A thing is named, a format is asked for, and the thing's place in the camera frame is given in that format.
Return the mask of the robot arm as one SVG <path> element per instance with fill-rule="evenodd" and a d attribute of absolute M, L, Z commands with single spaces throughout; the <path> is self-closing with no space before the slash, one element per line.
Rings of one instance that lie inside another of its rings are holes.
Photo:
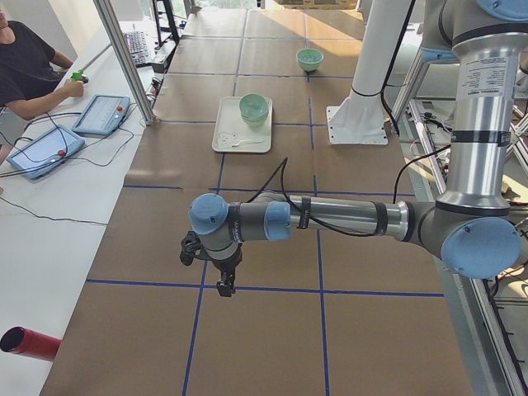
<path fill-rule="evenodd" d="M 440 258 L 462 276 L 488 279 L 511 267 L 521 237 L 502 197 L 502 174 L 521 52 L 527 46 L 524 1 L 429 1 L 422 54 L 460 63 L 446 188 L 434 202 L 335 200 L 262 191 L 228 203 L 207 193 L 189 209 L 191 231 L 181 262 L 209 261 L 217 290 L 235 291 L 247 241 L 283 240 L 292 228 L 330 229 L 354 237 L 389 235 Z"/>

